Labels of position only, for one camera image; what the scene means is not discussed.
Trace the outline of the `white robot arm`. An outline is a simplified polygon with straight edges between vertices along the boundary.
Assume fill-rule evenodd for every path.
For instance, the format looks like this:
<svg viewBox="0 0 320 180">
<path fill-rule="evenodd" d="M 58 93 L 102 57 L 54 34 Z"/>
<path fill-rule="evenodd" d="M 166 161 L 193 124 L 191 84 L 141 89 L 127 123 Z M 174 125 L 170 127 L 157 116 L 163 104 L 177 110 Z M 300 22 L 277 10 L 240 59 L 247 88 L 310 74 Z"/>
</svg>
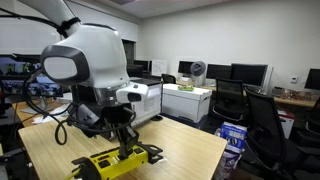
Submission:
<svg viewBox="0 0 320 180">
<path fill-rule="evenodd" d="M 85 85 L 94 91 L 95 104 L 73 103 L 67 122 L 88 136 L 115 132 L 119 155 L 128 158 L 139 138 L 131 128 L 136 113 L 130 104 L 145 100 L 148 87 L 130 80 L 117 31 L 107 25 L 83 24 L 64 0 L 19 1 L 48 18 L 64 36 L 43 49 L 44 74 L 58 84 Z"/>
</svg>

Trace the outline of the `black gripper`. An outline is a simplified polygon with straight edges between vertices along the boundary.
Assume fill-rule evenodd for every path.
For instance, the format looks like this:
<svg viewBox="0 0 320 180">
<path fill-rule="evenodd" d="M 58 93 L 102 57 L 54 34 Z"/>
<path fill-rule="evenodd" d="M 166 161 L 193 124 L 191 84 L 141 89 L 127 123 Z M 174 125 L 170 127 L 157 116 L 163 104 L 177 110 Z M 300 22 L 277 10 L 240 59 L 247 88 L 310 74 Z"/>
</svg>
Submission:
<svg viewBox="0 0 320 180">
<path fill-rule="evenodd" d="M 131 123 L 136 113 L 129 104 L 106 107 L 102 111 L 104 125 L 101 136 L 106 139 L 117 138 L 120 143 L 119 158 L 127 159 L 139 139 L 139 133 L 132 129 Z"/>
</svg>

